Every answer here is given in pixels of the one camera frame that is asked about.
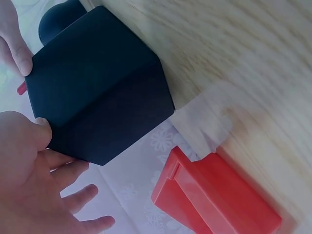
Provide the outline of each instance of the hand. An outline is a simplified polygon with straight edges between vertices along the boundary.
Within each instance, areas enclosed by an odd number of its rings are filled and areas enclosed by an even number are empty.
[[[47,120],[37,124],[17,112],[0,113],[0,230],[2,234],[98,234],[115,220],[79,222],[78,212],[98,193],[89,185],[65,198],[89,163],[46,150],[52,137]]]
[[[11,0],[0,1],[0,61],[18,75],[27,76],[33,68],[32,52],[23,40],[18,15]]]

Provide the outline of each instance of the black cube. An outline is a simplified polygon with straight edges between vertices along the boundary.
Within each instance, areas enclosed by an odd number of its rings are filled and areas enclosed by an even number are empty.
[[[159,58],[99,6],[33,56],[26,77],[49,148],[104,165],[167,119],[174,105]]]

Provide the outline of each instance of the light wood surface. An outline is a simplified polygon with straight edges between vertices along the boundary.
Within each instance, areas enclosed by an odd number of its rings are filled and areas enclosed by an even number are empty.
[[[311,234],[312,1],[102,3],[161,58],[171,121],[198,155],[221,145],[282,216],[279,233]]]

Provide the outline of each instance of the red plastic piece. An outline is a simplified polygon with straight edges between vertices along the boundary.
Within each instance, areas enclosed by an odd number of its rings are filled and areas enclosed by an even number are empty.
[[[27,91],[26,82],[24,81],[19,87],[18,87],[18,94],[23,95]]]
[[[272,234],[278,214],[218,154],[196,162],[175,147],[152,201],[197,234]]]

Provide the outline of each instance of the white lace tablecloth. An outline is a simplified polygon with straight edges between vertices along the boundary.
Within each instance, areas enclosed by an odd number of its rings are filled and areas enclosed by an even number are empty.
[[[18,10],[21,33],[36,53],[42,47],[38,37],[39,21],[49,8],[62,1],[13,2]],[[16,92],[21,82],[6,67],[0,66],[0,111],[16,110],[33,119],[28,95],[20,97]],[[191,160],[198,159],[170,122],[165,121],[107,165],[91,165],[62,195],[76,192],[90,183],[96,184],[99,194],[77,214],[77,218],[114,216],[117,222],[106,234],[193,233],[154,206],[150,199],[169,152],[176,145]]]

